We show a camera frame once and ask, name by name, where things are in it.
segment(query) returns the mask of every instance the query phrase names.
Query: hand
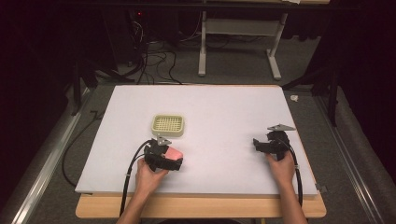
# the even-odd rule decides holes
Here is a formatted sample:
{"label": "hand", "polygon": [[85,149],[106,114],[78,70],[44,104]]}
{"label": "hand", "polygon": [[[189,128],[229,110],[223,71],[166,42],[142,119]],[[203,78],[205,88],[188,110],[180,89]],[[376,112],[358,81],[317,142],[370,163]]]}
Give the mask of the hand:
{"label": "hand", "polygon": [[282,187],[291,184],[294,176],[295,167],[294,160],[289,151],[285,152],[285,158],[281,161],[276,161],[271,154],[265,154],[271,166],[271,171],[276,180],[276,183]]}
{"label": "hand", "polygon": [[163,177],[169,173],[167,170],[153,172],[144,159],[137,161],[137,173],[135,176],[135,193],[151,195],[160,186]]}

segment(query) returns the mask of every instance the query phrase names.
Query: forearm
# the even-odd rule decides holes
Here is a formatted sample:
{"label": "forearm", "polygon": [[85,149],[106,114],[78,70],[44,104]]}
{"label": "forearm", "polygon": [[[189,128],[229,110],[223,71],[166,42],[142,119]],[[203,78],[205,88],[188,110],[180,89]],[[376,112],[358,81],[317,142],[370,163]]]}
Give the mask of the forearm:
{"label": "forearm", "polygon": [[136,192],[129,201],[125,208],[125,211],[120,216],[117,224],[137,224],[139,223],[140,215],[142,214],[143,208],[145,207],[146,201],[149,199],[149,195],[146,193]]}
{"label": "forearm", "polygon": [[303,209],[298,203],[293,185],[291,183],[279,185],[279,190],[284,223],[307,223]]}

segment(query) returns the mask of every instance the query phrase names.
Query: metal stand leg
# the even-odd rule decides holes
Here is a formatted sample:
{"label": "metal stand leg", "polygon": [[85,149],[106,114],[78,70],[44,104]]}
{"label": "metal stand leg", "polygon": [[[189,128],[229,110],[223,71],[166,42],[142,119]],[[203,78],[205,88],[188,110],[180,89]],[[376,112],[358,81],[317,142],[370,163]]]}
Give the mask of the metal stand leg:
{"label": "metal stand leg", "polygon": [[286,18],[288,17],[288,13],[283,13],[282,17],[280,19],[279,25],[277,26],[277,31],[276,31],[276,37],[274,41],[274,45],[272,49],[267,50],[267,57],[268,57],[268,62],[270,63],[271,70],[273,73],[273,77],[275,80],[280,80],[281,76],[279,73],[279,68],[277,67],[276,59],[275,59],[275,53],[277,46],[279,45],[280,37],[282,36],[283,29],[285,27],[286,23]]}
{"label": "metal stand leg", "polygon": [[206,12],[202,12],[201,50],[199,52],[198,76],[206,74]]}

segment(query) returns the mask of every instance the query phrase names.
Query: cable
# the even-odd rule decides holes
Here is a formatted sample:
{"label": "cable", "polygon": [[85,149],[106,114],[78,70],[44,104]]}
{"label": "cable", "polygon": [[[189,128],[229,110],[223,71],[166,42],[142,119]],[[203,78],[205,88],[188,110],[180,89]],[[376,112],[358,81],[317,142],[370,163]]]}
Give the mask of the cable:
{"label": "cable", "polygon": [[230,38],[225,38],[225,43],[222,44],[221,46],[218,46],[218,47],[212,47],[212,46],[210,46],[207,42],[208,42],[208,41],[206,41],[206,46],[207,46],[209,49],[222,49],[222,48],[224,48],[225,46],[227,46],[227,45],[230,43]]}
{"label": "cable", "polygon": [[254,35],[249,40],[244,40],[242,38],[236,38],[236,37],[239,37],[239,36],[240,35],[229,35],[228,38],[230,38],[230,40],[232,40],[234,42],[242,42],[242,43],[252,43],[252,42],[255,42],[255,41],[258,41],[258,40],[261,40],[261,39],[264,38],[264,36],[262,36],[262,35]]}
{"label": "cable", "polygon": [[143,146],[145,146],[146,144],[148,144],[151,140],[147,140],[146,142],[144,142],[139,149],[136,151],[136,153],[134,154],[134,157],[132,158],[131,164],[128,167],[128,171],[126,173],[125,176],[125,183],[124,183],[124,188],[123,188],[123,192],[122,192],[122,201],[121,201],[121,207],[120,207],[120,216],[122,215],[124,208],[125,208],[125,201],[126,201],[126,195],[128,192],[128,186],[129,186],[129,179],[131,177],[131,172],[132,172],[132,166],[134,165],[134,162],[137,160],[137,158],[143,156],[137,156],[140,152],[140,150],[143,148]]}
{"label": "cable", "polygon": [[146,56],[145,56],[145,57],[142,57],[142,60],[144,61],[144,65],[143,65],[143,67],[142,67],[142,69],[141,69],[141,74],[140,74],[140,76],[139,76],[139,79],[138,79],[137,82],[136,82],[136,85],[139,85],[139,84],[140,84],[140,81],[141,81],[141,79],[142,79],[142,76],[145,74],[146,67],[148,66],[148,52],[149,52],[148,46],[145,47],[145,52],[146,52]]}
{"label": "cable", "polygon": [[189,37],[187,37],[187,38],[185,38],[185,39],[179,40],[179,42],[191,40],[191,39],[194,39],[194,38],[197,37],[197,36],[200,36],[200,35],[196,35],[196,33],[198,32],[198,28],[199,28],[199,26],[200,26],[200,24],[201,24],[201,18],[202,18],[202,12],[199,14],[198,22],[197,22],[197,25],[196,25],[195,30],[194,30],[194,32],[192,33],[192,35],[190,35]]}
{"label": "cable", "polygon": [[119,73],[117,73],[117,72],[115,72],[115,71],[113,71],[113,70],[111,70],[111,69],[107,69],[107,68],[102,67],[101,65],[99,65],[98,63],[96,63],[96,62],[94,62],[94,61],[92,61],[92,60],[84,59],[84,61],[85,61],[88,65],[92,66],[93,68],[98,69],[98,70],[101,70],[101,71],[105,72],[106,74],[108,74],[109,76],[114,77],[114,78],[117,79],[118,81],[123,81],[123,82],[134,82],[134,79],[129,79],[129,78],[127,78],[126,76],[129,76],[129,75],[131,75],[132,73],[134,73],[136,69],[137,69],[137,70],[140,69],[140,67],[139,67],[140,65],[137,65],[136,68],[134,68],[133,71],[131,71],[131,72],[129,72],[129,73],[127,73],[127,74],[125,74],[125,75],[122,76],[122,75],[120,75]]}
{"label": "cable", "polygon": [[88,123],[88,124],[77,134],[77,136],[71,141],[71,143],[69,144],[69,146],[67,146],[67,148],[64,150],[64,154],[63,154],[63,157],[62,157],[62,174],[64,175],[64,179],[67,181],[67,183],[69,183],[69,184],[70,184],[71,186],[73,186],[74,188],[77,186],[77,184],[73,183],[73,181],[71,181],[71,180],[69,179],[69,177],[67,177],[66,170],[65,170],[65,168],[64,168],[64,164],[65,164],[67,152],[69,151],[69,149],[73,146],[73,144],[78,140],[78,138],[79,138],[79,137],[80,137],[80,136],[81,136],[81,135],[82,135],[82,134],[83,134],[94,122],[95,122],[95,121],[102,119],[101,116],[103,116],[103,115],[105,114],[105,111],[102,112],[102,113],[100,113],[99,115],[98,115],[98,111],[96,111],[96,110],[92,110],[91,113],[94,113],[93,119],[92,119],[91,122]]}
{"label": "cable", "polygon": [[300,206],[303,206],[303,183],[302,183],[302,180],[301,180],[300,168],[299,168],[299,165],[297,163],[297,157],[296,157],[296,154],[294,152],[294,149],[293,149],[293,147],[290,144],[286,144],[284,141],[282,141],[282,140],[280,140],[278,138],[276,140],[281,142],[281,143],[283,143],[283,145],[285,145],[289,149],[289,151],[291,153],[291,156],[293,157],[294,169],[295,169],[296,178],[297,178],[298,203],[300,204]]}
{"label": "cable", "polygon": [[[164,62],[166,61],[166,58],[167,58],[167,54],[166,54],[166,53],[171,53],[171,54],[174,55],[174,59],[173,59],[172,66],[171,66],[171,67],[169,68],[169,70],[168,70],[168,76],[169,76],[170,78],[161,76],[160,71],[159,71],[160,64],[161,64],[161,63],[164,63]],[[160,78],[165,79],[165,80],[168,80],[168,81],[174,81],[174,82],[178,83],[179,85],[183,85],[183,83],[181,83],[179,80],[175,79],[175,78],[172,76],[172,70],[173,70],[174,67],[176,66],[176,59],[177,59],[177,55],[176,55],[172,50],[168,50],[168,51],[157,51],[157,52],[152,51],[152,52],[150,52],[149,54],[152,54],[152,56],[156,56],[156,57],[159,57],[159,58],[162,58],[162,57],[161,57],[161,56],[158,56],[158,55],[155,55],[155,54],[163,54],[163,55],[164,55],[164,57],[163,57],[159,62],[155,63],[155,64],[157,65],[157,66],[156,66],[156,72],[157,72],[157,75],[158,75]]]}

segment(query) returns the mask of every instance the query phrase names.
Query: white board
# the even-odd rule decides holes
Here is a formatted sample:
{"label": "white board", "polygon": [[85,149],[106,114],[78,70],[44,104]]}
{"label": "white board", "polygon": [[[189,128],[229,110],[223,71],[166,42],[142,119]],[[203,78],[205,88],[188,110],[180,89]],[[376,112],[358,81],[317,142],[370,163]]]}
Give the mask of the white board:
{"label": "white board", "polygon": [[[118,86],[92,145],[76,192],[122,192],[137,149],[155,137],[157,114],[185,120],[184,134],[168,138],[184,154],[157,192],[278,194],[264,154],[252,139],[268,142],[267,127],[295,127],[278,86]],[[297,131],[287,132],[300,164],[304,195],[316,195],[312,171]],[[134,174],[129,192],[134,191]]]}

